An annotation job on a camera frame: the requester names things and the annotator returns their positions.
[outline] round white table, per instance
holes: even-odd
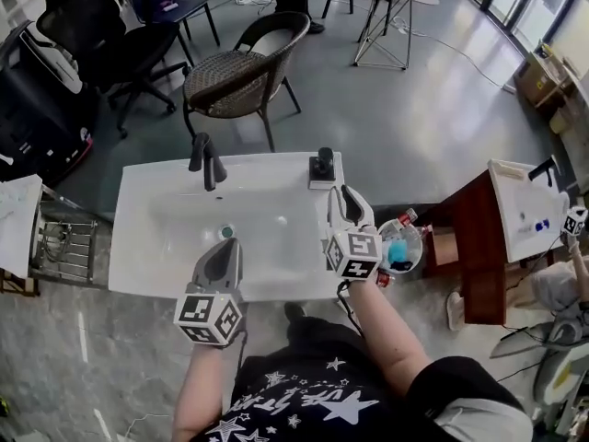
[[[430,6],[438,5],[440,3],[439,0],[391,0],[390,5],[388,6],[387,13],[382,18],[380,18],[380,20],[371,28],[372,18],[375,15],[378,4],[380,3],[380,0],[372,0],[372,5],[370,7],[370,11],[368,12],[366,24],[364,25],[364,29],[362,30],[362,34],[360,35],[360,40],[358,41],[358,50],[356,51],[356,55],[354,57],[352,65],[376,65],[384,67],[393,67],[402,70],[406,70],[409,67],[411,53],[411,35],[413,32],[413,2]],[[393,54],[387,48],[383,47],[376,40],[381,36],[387,34],[388,25],[407,4],[409,4],[409,34],[407,38],[407,59],[403,63],[395,54]],[[395,8],[397,9],[396,13],[394,15],[391,15],[392,10]],[[360,63],[362,57],[366,54],[366,52],[370,49],[370,47],[373,44],[375,44],[384,52],[386,52],[396,62],[396,64]]]

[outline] tiled floor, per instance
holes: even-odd
[[[225,0],[212,0],[211,6]],[[320,15],[324,0],[310,0]],[[356,0],[367,6],[365,0]],[[406,73],[353,68],[354,41],[365,12],[348,15],[333,3],[325,33],[308,36],[297,48],[289,77],[303,113],[285,93],[270,107],[277,150],[314,151],[328,145],[343,153],[346,180],[372,204],[433,202],[445,198],[485,169],[490,157],[535,163],[551,152],[546,126],[529,118],[513,95],[483,78],[465,57],[431,38],[415,38]],[[229,49],[261,6],[228,3],[213,11],[222,49]],[[415,29],[454,45],[487,76],[502,84],[520,56],[468,1],[441,0],[436,9],[416,7]],[[205,17],[191,20],[195,60],[217,51]],[[387,44],[402,48],[391,31]],[[174,47],[167,63],[182,57]],[[180,101],[181,77],[167,91]],[[119,141],[114,115],[103,107],[95,148],[58,191],[100,212],[113,212],[125,165],[187,157],[190,138],[179,112],[143,97]],[[219,121],[194,115],[222,155],[266,152],[257,116]],[[490,360],[506,331],[469,326],[445,327],[445,296],[456,280],[418,281],[391,286],[386,297],[402,313],[428,353],[469,355],[496,378],[536,363],[541,352]],[[12,417],[0,433],[12,436],[38,429],[52,440],[112,440],[146,413],[170,415],[189,362],[191,347],[172,325],[173,302],[64,285],[42,284],[39,298],[0,298],[0,394],[11,402]],[[312,303],[309,314],[344,322],[332,303]],[[509,324],[544,320],[541,313],[514,311]],[[248,314],[246,354],[281,347],[286,321],[282,305],[255,304]],[[237,364],[238,348],[226,351],[225,398]],[[529,409],[533,369],[504,384]],[[134,440],[169,440],[170,419],[149,417],[133,428]]]

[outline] soap dispenser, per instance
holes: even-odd
[[[334,185],[333,150],[321,147],[317,156],[309,158],[309,190],[329,190]]]

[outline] white star graphic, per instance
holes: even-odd
[[[359,401],[360,398],[360,391],[355,391],[351,395],[349,395],[345,400],[340,402],[335,401],[320,401],[319,404],[331,411],[325,418],[324,421],[328,421],[329,419],[335,419],[336,417],[340,417],[344,421],[350,423],[351,425],[358,424],[358,413],[368,406],[372,406],[373,404],[377,404],[378,401],[370,400],[370,401]]]
[[[335,360],[333,362],[328,363],[328,370],[330,368],[333,368],[337,372],[338,366],[340,366],[342,364],[345,364],[345,362],[343,360],[338,360],[338,357],[335,357]]]
[[[283,380],[284,377],[285,377],[285,375],[281,375],[278,372],[269,373],[268,375],[266,375],[266,378],[268,379],[268,383],[271,387],[273,387],[274,385],[278,385]]]
[[[237,418],[234,417],[231,421],[219,421],[219,425],[215,429],[211,429],[209,432],[205,434],[211,434],[213,432],[218,432],[221,436],[221,440],[223,442],[227,442],[229,437],[231,437],[232,432],[236,431],[245,431],[246,428],[242,427],[241,425],[236,424]]]
[[[252,432],[248,437],[242,436],[241,434],[236,434],[237,439],[239,442],[268,442],[269,439],[266,437],[260,437],[258,435],[258,429]]]
[[[288,425],[290,425],[293,429],[296,429],[298,423],[300,422],[301,420],[296,416],[296,414],[293,414],[291,417],[288,418]]]

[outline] black office chair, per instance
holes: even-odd
[[[121,139],[127,137],[123,128],[131,106],[141,93],[149,93],[165,101],[167,112],[176,110],[174,102],[154,87],[153,82],[182,69],[187,63],[152,72],[179,34],[178,23],[162,23],[133,29],[126,28],[114,0],[46,0],[47,10],[37,21],[37,28],[50,40],[64,47],[75,58],[83,82],[108,91],[123,84],[109,96],[114,100],[129,94],[119,113],[117,129]]]

